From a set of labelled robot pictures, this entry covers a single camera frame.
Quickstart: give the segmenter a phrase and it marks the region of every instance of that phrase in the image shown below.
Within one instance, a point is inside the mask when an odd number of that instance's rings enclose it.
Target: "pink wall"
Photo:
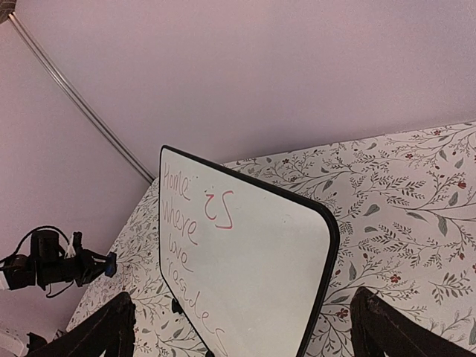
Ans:
[[[148,184],[79,113],[10,23],[0,25],[0,107],[0,257],[44,224],[82,231],[87,248],[106,253]],[[48,300],[39,287],[0,291],[0,319],[51,338],[83,293],[71,287]]]
[[[17,13],[156,172],[474,119],[476,3],[19,0]]]

